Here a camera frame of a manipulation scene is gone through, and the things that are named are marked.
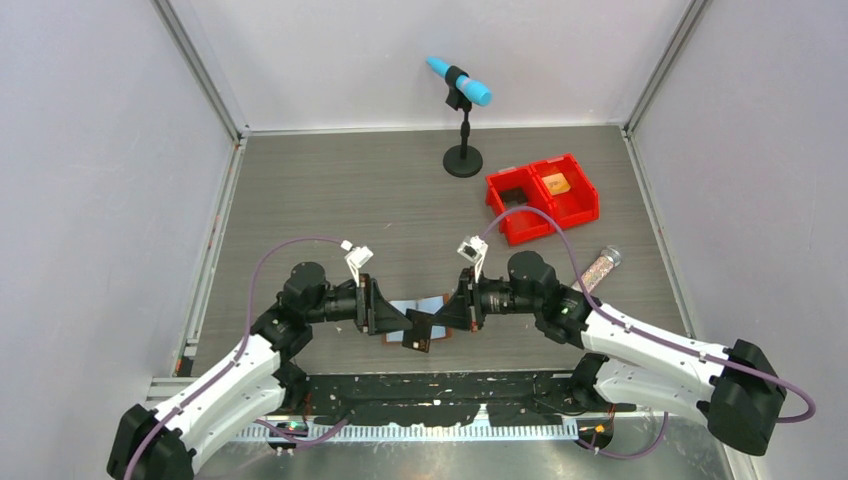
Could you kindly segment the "black credit card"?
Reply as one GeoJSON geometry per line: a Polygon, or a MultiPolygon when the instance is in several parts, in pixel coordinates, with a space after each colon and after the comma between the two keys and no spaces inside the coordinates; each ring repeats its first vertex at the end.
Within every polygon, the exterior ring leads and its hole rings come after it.
{"type": "Polygon", "coordinates": [[[403,331],[402,347],[420,353],[428,353],[432,339],[433,315],[419,310],[408,309],[406,311],[406,317],[411,321],[412,326],[410,329],[403,331]]]}

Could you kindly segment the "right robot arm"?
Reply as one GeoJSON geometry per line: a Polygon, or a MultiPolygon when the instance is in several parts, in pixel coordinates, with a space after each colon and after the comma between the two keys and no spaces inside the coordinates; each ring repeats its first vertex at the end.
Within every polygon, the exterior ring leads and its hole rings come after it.
{"type": "Polygon", "coordinates": [[[706,343],[638,321],[562,284],[534,251],[512,255],[507,270],[488,279],[464,269],[433,323],[476,331],[490,314],[530,314],[546,338],[584,351],[570,385],[580,408],[646,406],[700,424],[742,453],[766,453],[787,392],[759,346],[706,343]]]}

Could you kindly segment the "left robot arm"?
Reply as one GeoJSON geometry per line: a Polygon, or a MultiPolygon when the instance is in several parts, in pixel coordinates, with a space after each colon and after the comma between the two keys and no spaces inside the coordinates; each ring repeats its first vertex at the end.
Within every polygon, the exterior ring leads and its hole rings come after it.
{"type": "Polygon", "coordinates": [[[157,406],[136,404],[123,414],[107,474],[113,479],[192,479],[254,421],[276,410],[298,412],[308,381],[293,357],[312,340],[314,324],[346,320],[369,335],[412,327],[370,275],[360,273],[333,286],[322,265],[296,265],[276,302],[251,320],[228,357],[157,406]]]}

